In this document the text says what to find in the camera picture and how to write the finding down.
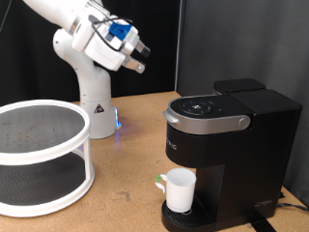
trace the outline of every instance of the white plastic stand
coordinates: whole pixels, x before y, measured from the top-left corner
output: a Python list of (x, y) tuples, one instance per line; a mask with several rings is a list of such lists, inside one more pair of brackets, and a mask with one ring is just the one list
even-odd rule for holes
[[(0, 199), (0, 214), (1, 215), (11, 216), (11, 217), (34, 217), (34, 216), (46, 215), (46, 214), (61, 210), (69, 206), (76, 200), (78, 200), (80, 197), (82, 197), (88, 191), (88, 189), (90, 188), (90, 186), (92, 185), (94, 181), (95, 170), (94, 170), (94, 167), (91, 161), (91, 155), (90, 155), (90, 139), (89, 139), (90, 131), (91, 131), (90, 118), (88, 114), (85, 112), (85, 110), (83, 110), (81, 107), (75, 104), (63, 102), (63, 101), (49, 101), (49, 100), (23, 101), (23, 102), (9, 104), (9, 105), (1, 107), (0, 108), (0, 122), (2, 122), (1, 121), (2, 115), (5, 114), (6, 112), (9, 112), (11, 110), (16, 110), (16, 109), (22, 109), (25, 107), (41, 106), (41, 105), (44, 105), (44, 106), (52, 105), (52, 106), (64, 107), (65, 109), (70, 109), (70, 110), (77, 112), (84, 121), (84, 127), (77, 135), (73, 136), (71, 139), (64, 141), (56, 146), (46, 147), (45, 149), (42, 149), (39, 151), (32, 151), (32, 152), (22, 152), (23, 146), (20, 146), (20, 149), (18, 149), (20, 151), (18, 153), (12, 153), (12, 152), (0, 153), (0, 165), (21, 166), (21, 165), (28, 165), (28, 164), (33, 164), (33, 163), (41, 163), (41, 162), (45, 162), (49, 160), (55, 160), (61, 156), (66, 155), (67, 153), (74, 153), (77, 156), (80, 156), (81, 158), (84, 159), (85, 180), (77, 189), (73, 190), (69, 194), (59, 199), (46, 202), (43, 204), (39, 204), (39, 205), (30, 205), (30, 206), (29, 205), (27, 206), (9, 205), (9, 204), (1, 203), (1, 199)], [(37, 130), (38, 128), (30, 128), (30, 129), (29, 128), (27, 129), (18, 128), (18, 131), (19, 130), (25, 131), (25, 134), (28, 134), (28, 131), (30, 131), (31, 129)], [(12, 133), (15, 133), (19, 136), (19, 133), (16, 132), (16, 129), (12, 129), (11, 131)], [(26, 138), (26, 136), (22, 134), (21, 140), (22, 139), (28, 139), (28, 140), (38, 139), (37, 143), (39, 144), (40, 142), (43, 143), (42, 137), (43, 136), (35, 137), (32, 139), (32, 138)], [(10, 149), (11, 144), (9, 144), (8, 142), (8, 144), (5, 144), (5, 145), (8, 145), (8, 149)], [(83, 152), (78, 149), (78, 147), (80, 146), (83, 146), (84, 148)]]

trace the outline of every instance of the drip tray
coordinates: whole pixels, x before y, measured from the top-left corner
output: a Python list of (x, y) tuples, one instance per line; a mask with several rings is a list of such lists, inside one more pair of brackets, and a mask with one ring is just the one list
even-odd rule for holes
[(214, 231), (214, 220), (197, 196), (194, 196), (191, 210), (186, 213), (171, 211), (165, 201), (162, 205), (162, 222), (169, 231)]
[(0, 165), (0, 180), (0, 203), (40, 205), (64, 197), (83, 184), (84, 159), (70, 152), (41, 163)]

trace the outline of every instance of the warning label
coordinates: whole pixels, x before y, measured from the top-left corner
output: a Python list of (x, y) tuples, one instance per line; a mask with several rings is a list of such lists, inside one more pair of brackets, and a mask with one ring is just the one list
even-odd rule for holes
[(98, 104), (96, 110), (95, 110), (95, 113), (101, 113), (101, 112), (104, 112), (104, 109), (102, 106), (100, 106), (100, 104)]

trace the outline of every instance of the blue gripper part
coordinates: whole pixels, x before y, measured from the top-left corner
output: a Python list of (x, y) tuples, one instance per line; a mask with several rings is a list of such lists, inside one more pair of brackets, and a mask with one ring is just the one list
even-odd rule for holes
[(116, 36), (119, 40), (123, 41), (126, 37), (126, 34), (131, 29), (132, 25), (121, 25), (116, 22), (109, 27), (109, 32)]

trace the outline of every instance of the mesh shelf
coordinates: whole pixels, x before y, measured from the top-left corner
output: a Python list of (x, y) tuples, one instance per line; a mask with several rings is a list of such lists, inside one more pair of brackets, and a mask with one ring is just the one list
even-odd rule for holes
[(0, 114), (0, 153), (29, 153), (51, 148), (75, 137), (85, 126), (74, 110), (33, 105)]
[(196, 197), (194, 197), (191, 210), (188, 213), (176, 213), (171, 211), (167, 207), (166, 201), (162, 206), (162, 213), (171, 223), (179, 227), (193, 228), (213, 223), (211, 216)]
[(69, 153), (30, 165), (0, 165), (0, 202), (15, 206), (57, 200), (85, 181), (84, 159)]

